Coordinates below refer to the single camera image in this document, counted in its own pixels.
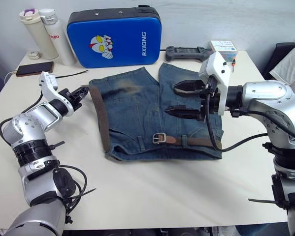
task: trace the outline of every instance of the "white box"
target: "white box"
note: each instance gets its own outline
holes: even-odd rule
[[[230,40],[211,40],[213,52],[220,52],[227,62],[232,62],[237,55],[237,49]]]

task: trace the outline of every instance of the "blue padded bag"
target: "blue padded bag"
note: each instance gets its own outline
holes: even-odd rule
[[[86,68],[152,64],[161,46],[162,25],[149,6],[73,12],[67,34]]]

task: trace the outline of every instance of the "metal buckle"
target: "metal buckle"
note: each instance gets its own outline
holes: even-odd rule
[[[163,136],[163,140],[159,141],[159,137],[158,135],[162,135]],[[153,144],[160,144],[160,143],[165,143],[167,141],[167,137],[165,133],[156,133],[153,135]]]

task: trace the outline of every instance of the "white table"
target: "white table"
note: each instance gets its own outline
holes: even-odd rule
[[[29,60],[20,64],[44,62]],[[158,78],[164,53],[146,69]],[[174,60],[173,65],[199,71],[193,60]],[[91,79],[137,69],[124,66],[91,69],[89,72],[58,79],[59,90],[75,90]],[[54,74],[66,75],[84,70],[80,64],[55,63]],[[10,78],[0,93],[0,121],[20,113],[39,96],[38,75]],[[261,74],[246,52],[236,60],[230,85],[262,81]],[[115,163],[105,159],[98,132],[98,121],[88,94],[83,106],[71,117],[47,133],[49,144],[64,140],[53,154],[62,164],[81,168],[88,176],[89,187],[97,190],[82,198],[71,214],[73,224],[65,229],[133,229],[203,227],[281,222],[286,212],[272,204],[249,202],[248,198],[273,199],[271,175],[273,155],[262,147],[268,137],[252,140],[218,161],[157,161]],[[223,116],[222,142],[228,147],[248,136],[263,133],[265,128],[250,117]],[[28,208],[23,196],[17,159],[0,138],[0,228],[8,228],[14,218]],[[71,172],[82,183],[82,177]]]

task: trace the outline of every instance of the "denim shorts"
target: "denim shorts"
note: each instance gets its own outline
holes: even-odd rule
[[[97,87],[108,115],[110,150],[108,154],[118,160],[212,160],[222,154],[212,147],[153,144],[155,133],[181,138],[209,139],[205,122],[181,119],[165,113],[169,106],[186,105],[199,109],[201,99],[181,97],[173,86],[183,80],[196,80],[198,73],[163,63],[159,69],[159,82],[142,67],[138,70],[103,79],[94,79],[89,86]],[[211,115],[215,139],[223,135],[219,115]]]

